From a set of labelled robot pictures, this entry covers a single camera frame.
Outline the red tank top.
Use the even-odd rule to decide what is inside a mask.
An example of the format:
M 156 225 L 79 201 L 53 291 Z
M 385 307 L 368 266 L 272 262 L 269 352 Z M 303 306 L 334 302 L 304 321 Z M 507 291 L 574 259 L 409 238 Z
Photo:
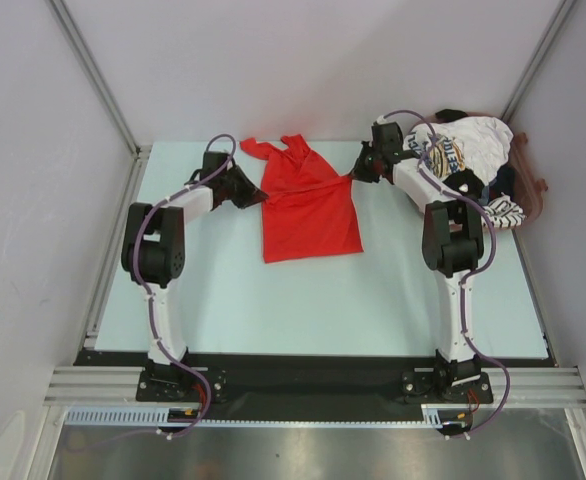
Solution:
M 283 136 L 281 148 L 248 138 L 242 151 L 266 163 L 260 188 L 263 259 L 277 263 L 364 251 L 352 179 L 340 175 L 301 135 Z

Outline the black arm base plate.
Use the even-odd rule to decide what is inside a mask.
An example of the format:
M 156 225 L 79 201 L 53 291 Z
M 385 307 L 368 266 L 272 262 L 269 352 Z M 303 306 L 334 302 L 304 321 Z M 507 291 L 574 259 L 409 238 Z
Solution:
M 520 373 L 546 373 L 551 359 L 481 363 L 481 376 L 453 386 L 433 357 L 190 354 L 191 373 L 154 366 L 141 352 L 82 350 L 74 367 L 100 386 L 128 389 L 141 404 L 210 404 L 222 421 L 363 422 L 414 420 L 426 404 L 490 405 Z

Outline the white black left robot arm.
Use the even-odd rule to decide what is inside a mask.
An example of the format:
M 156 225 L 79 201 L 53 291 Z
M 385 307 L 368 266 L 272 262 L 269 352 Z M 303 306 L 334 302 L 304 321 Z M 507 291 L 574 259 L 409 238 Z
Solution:
M 149 324 L 147 361 L 136 392 L 139 402 L 180 402 L 191 393 L 208 399 L 206 376 L 187 365 L 178 280 L 186 261 L 186 226 L 229 201 L 245 209 L 267 200 L 233 155 L 207 150 L 202 167 L 178 192 L 157 204 L 128 207 L 121 266 L 141 289 Z

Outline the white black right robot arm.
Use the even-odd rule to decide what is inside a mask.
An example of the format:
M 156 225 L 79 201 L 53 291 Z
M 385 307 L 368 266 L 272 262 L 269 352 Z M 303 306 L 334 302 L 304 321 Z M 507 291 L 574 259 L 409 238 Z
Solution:
M 399 125 L 376 121 L 351 177 L 366 183 L 387 179 L 423 215 L 422 257 L 439 292 L 440 332 L 435 367 L 425 393 L 446 402 L 463 401 L 480 380 L 481 357 L 474 345 L 470 296 L 473 274 L 484 255 L 478 206 L 437 179 L 424 161 L 403 148 Z

